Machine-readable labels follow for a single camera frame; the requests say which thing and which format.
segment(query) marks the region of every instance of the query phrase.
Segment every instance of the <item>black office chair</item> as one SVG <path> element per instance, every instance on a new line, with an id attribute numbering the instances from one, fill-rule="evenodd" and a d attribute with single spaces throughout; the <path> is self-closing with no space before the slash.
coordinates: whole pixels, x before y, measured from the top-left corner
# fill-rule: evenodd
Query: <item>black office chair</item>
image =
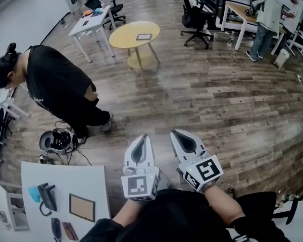
<path id="1" fill-rule="evenodd" d="M 201 7 L 191 7 L 189 0 L 184 0 L 184 15 L 182 17 L 182 24 L 186 28 L 193 28 L 196 31 L 181 31 L 181 36 L 184 33 L 193 34 L 188 40 L 184 43 L 184 46 L 187 46 L 188 42 L 195 39 L 196 37 L 200 38 L 205 44 L 205 49 L 209 48 L 208 42 L 204 39 L 204 37 L 209 37 L 210 40 L 213 40 L 213 35 L 206 34 L 202 32 L 203 26 L 206 22 L 208 22 L 208 30 L 216 29 L 215 24 L 215 16 L 213 13 L 203 11 L 204 4 L 201 4 Z"/>
<path id="2" fill-rule="evenodd" d="M 6 130 L 8 129 L 9 133 L 12 134 L 12 132 L 9 129 L 9 123 L 11 120 L 14 119 L 12 116 L 8 116 L 7 122 L 5 122 L 5 112 L 4 109 L 0 109 L 0 132 L 4 132 L 4 137 L 7 138 L 6 136 Z"/>
<path id="3" fill-rule="evenodd" d="M 119 22 L 123 22 L 124 24 L 126 24 L 126 21 L 125 21 L 126 16 L 124 16 L 124 15 L 118 16 L 118 14 L 117 14 L 118 12 L 120 12 L 122 10 L 123 4 L 117 5 L 116 0 L 111 0 L 110 2 L 113 2 L 113 5 L 114 5 L 113 7 L 110 8 L 114 21 L 115 22 L 119 21 Z M 85 6 L 89 7 L 92 10 L 102 7 L 101 2 L 99 0 L 86 0 Z M 106 21 L 103 24 L 103 27 L 105 26 L 105 24 L 108 24 L 110 22 L 111 22 L 111 20 Z"/>
<path id="4" fill-rule="evenodd" d="M 233 198 L 241 206 L 246 216 L 253 215 L 269 220 L 287 218 L 286 225 L 290 224 L 293 220 L 298 205 L 298 198 L 294 198 L 289 211 L 274 213 L 277 209 L 277 207 L 275 207 L 277 199 L 275 192 L 253 193 L 240 197 L 236 196 L 234 189 L 229 189 L 229 192 L 233 193 Z"/>

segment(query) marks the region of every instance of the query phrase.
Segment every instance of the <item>bottle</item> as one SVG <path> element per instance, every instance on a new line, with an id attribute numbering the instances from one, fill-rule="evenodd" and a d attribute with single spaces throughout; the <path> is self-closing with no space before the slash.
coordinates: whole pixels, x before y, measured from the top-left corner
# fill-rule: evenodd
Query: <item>bottle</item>
<path id="1" fill-rule="evenodd" d="M 295 194 L 286 194 L 286 195 L 282 195 L 281 201 L 285 203 L 287 201 L 293 201 L 294 198 L 298 198 L 298 196 Z"/>
<path id="2" fill-rule="evenodd" d="M 229 39 L 228 39 L 228 46 L 232 46 L 233 45 L 233 40 L 234 40 L 234 31 L 231 32 Z"/>

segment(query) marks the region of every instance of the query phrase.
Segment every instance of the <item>shoe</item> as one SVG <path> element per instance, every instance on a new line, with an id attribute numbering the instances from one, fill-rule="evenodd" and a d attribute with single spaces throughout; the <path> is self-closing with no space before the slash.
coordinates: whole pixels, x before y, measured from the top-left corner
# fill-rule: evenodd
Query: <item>shoe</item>
<path id="1" fill-rule="evenodd" d="M 249 50 L 246 51 L 246 54 L 249 56 L 249 58 L 250 58 L 251 61 L 256 62 L 256 59 L 253 59 L 253 58 L 251 57 L 250 51 L 249 51 Z"/>
<path id="2" fill-rule="evenodd" d="M 112 126 L 112 118 L 113 118 L 113 114 L 111 112 L 109 112 L 110 114 L 110 120 L 102 126 L 102 132 L 106 133 L 111 129 Z"/>
<path id="3" fill-rule="evenodd" d="M 81 138 L 81 139 L 77 138 L 77 142 L 78 142 L 78 144 L 79 144 L 79 145 L 85 144 L 85 142 L 86 142 L 86 138 L 87 138 L 87 136 L 84 136 L 84 137 L 83 137 L 83 138 Z"/>
<path id="4" fill-rule="evenodd" d="M 259 55 L 258 51 L 257 51 L 257 55 L 260 59 L 263 59 L 263 57 L 261 55 Z"/>

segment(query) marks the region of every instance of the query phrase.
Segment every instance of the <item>black pants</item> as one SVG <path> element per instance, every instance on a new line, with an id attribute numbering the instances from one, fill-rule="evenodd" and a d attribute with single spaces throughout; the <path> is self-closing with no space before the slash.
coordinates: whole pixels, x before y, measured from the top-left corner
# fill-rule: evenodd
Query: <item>black pants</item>
<path id="1" fill-rule="evenodd" d="M 97 101 L 85 102 L 70 110 L 68 115 L 60 117 L 73 128 L 78 139 L 84 138 L 87 135 L 86 126 L 102 126 L 110 120 L 109 112 L 97 108 L 95 106 L 96 103 Z"/>

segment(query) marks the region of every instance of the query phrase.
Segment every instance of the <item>white bin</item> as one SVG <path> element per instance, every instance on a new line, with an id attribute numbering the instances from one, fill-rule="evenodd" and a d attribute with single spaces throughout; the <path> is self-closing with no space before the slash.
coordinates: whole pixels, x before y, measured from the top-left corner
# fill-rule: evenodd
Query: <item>white bin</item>
<path id="1" fill-rule="evenodd" d="M 279 69 L 281 69 L 283 64 L 286 62 L 286 60 L 288 60 L 288 58 L 289 58 L 289 53 L 283 48 L 283 49 L 281 49 L 274 64 L 277 65 Z"/>

